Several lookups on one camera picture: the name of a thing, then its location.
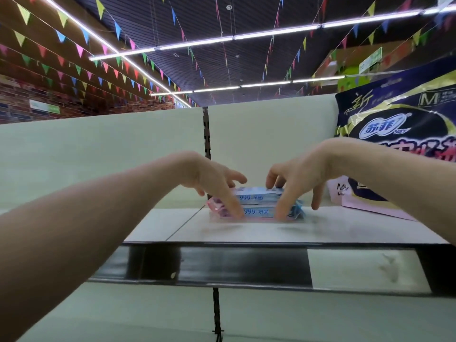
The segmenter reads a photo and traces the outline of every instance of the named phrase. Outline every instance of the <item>finger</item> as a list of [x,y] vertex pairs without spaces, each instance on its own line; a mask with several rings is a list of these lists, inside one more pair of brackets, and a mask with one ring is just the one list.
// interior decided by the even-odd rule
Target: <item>finger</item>
[[323,192],[325,191],[325,182],[314,187],[313,190],[313,197],[312,197],[312,204],[311,207],[313,210],[318,210],[320,204],[322,203]]
[[228,172],[228,178],[233,181],[236,180],[237,182],[241,184],[245,184],[247,182],[247,178],[245,177],[244,174],[238,171],[234,171],[232,169],[229,170]]
[[275,218],[278,220],[286,219],[291,207],[296,200],[304,193],[302,186],[295,177],[290,178],[275,207]]
[[274,164],[271,169],[269,169],[268,175],[266,176],[266,188],[271,189],[274,187],[274,184],[277,181],[279,176],[278,165]]
[[244,217],[244,209],[241,206],[239,200],[233,195],[227,185],[223,185],[217,194],[222,203],[228,209],[232,216],[236,218]]
[[282,188],[286,183],[286,179],[283,176],[279,176],[275,182],[277,188]]

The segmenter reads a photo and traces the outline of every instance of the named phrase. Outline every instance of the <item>green pennant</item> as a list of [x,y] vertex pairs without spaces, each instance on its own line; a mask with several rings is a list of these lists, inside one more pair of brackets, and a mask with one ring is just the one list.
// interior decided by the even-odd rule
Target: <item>green pennant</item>
[[429,38],[429,32],[430,32],[430,30],[426,31],[424,34],[422,34],[419,37],[419,42],[421,43],[421,45],[426,45],[427,40]]
[[41,66],[43,67],[44,74],[48,74],[48,72],[49,72],[49,66],[46,66],[44,63],[42,63]]
[[24,54],[21,54],[22,55],[22,59],[24,60],[26,66],[28,67],[28,64],[30,63],[30,57],[28,57],[27,55],[24,55]]

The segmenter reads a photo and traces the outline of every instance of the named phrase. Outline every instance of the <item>black ceiling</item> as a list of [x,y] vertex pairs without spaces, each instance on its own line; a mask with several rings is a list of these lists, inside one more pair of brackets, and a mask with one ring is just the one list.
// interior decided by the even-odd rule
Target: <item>black ceiling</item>
[[[76,0],[98,18],[95,0]],[[272,29],[279,9],[279,27],[309,24],[322,21],[322,11],[317,12],[322,0],[100,0],[106,10],[122,28],[121,39],[125,35],[133,39],[139,47],[149,47],[181,42],[181,28],[186,40],[205,39],[224,35],[242,34],[252,31]],[[362,16],[376,1],[375,13],[387,13],[398,9],[405,0],[327,0],[325,21]],[[220,21],[217,17],[218,4]],[[413,0],[412,9],[432,7],[436,0]],[[173,24],[171,7],[176,14]],[[103,16],[103,24],[113,33],[114,22]],[[375,43],[405,40],[423,27],[428,19],[408,19],[392,21],[387,34],[376,32]],[[367,41],[368,35],[379,24],[364,24],[359,28],[357,39],[349,35],[347,46],[358,46]],[[284,79],[302,41],[307,35],[307,50],[301,50],[299,63],[296,63],[292,77],[311,76],[330,50],[339,46],[350,31],[350,27],[321,29],[310,38],[307,33],[276,36],[273,52],[265,81]],[[260,82],[271,38],[246,39],[223,44],[205,45],[193,48],[194,57],[209,87],[239,85]],[[203,88],[203,80],[195,62],[187,49],[153,52],[148,56],[182,90]],[[281,93],[294,96],[301,86],[288,85]],[[200,106],[214,103],[237,103],[257,99],[274,98],[278,88],[250,88],[242,91],[218,91],[192,94],[190,97]]]

